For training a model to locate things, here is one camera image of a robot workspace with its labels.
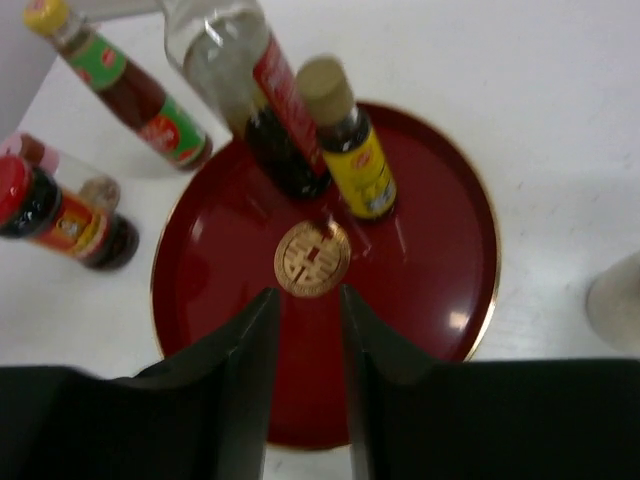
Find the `tall dark soy bottle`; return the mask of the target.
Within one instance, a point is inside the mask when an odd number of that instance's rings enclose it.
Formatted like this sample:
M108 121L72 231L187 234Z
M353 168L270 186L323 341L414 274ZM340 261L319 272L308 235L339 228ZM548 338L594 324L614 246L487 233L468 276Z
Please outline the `tall dark soy bottle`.
M320 196L331 175L295 76L256 1L162 1L164 49L286 195Z

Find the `small yellow label bottle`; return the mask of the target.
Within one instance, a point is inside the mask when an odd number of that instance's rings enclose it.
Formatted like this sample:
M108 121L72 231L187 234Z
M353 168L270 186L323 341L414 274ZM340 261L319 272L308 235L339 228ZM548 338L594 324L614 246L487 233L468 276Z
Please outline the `small yellow label bottle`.
M390 213L397 185L342 62L331 55L315 56L299 69L296 84L316 124L323 158L351 215L373 221Z

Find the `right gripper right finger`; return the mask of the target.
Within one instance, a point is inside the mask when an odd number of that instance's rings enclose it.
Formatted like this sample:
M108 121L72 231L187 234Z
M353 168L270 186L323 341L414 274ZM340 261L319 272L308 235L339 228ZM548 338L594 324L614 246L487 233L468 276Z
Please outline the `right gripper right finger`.
M340 287L344 383L355 479L448 479L420 384L438 361Z

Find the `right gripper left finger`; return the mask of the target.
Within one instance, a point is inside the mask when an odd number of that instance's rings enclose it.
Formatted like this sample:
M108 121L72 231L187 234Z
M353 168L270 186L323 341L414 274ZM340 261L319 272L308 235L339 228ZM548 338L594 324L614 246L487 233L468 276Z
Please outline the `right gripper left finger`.
M210 479L262 477L279 343L280 299L261 291L231 320L122 384L155 393L198 389L189 408Z

